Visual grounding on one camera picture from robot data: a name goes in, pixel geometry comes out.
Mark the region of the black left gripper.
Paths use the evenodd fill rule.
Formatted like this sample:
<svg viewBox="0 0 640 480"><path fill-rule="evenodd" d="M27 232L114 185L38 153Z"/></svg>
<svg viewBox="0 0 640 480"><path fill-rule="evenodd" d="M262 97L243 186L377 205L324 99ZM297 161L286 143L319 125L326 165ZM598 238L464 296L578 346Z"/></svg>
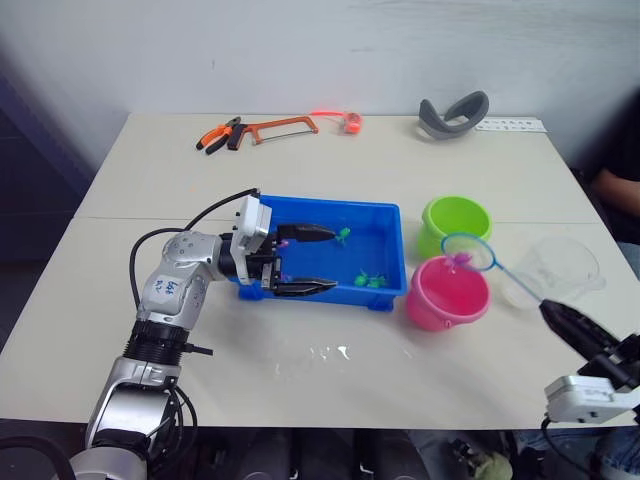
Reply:
<svg viewBox="0 0 640 480"><path fill-rule="evenodd" d="M280 224L269 233L255 253L247 256L249 278L276 297L304 297L323 293L338 285L321 278L294 278L282 281L282 256L279 248L284 240L320 242L332 240L336 233L324 226L308 223Z"/></svg>

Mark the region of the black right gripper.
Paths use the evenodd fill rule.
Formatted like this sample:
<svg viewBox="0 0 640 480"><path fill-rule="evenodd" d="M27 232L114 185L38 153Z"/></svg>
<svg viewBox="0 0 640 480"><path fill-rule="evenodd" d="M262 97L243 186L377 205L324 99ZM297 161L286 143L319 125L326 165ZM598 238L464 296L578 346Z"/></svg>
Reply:
<svg viewBox="0 0 640 480"><path fill-rule="evenodd" d="M539 310L547 326L588 362L581 376L608 379L615 389L639 386L639 335L619 340L582 312L544 299Z"/></svg>

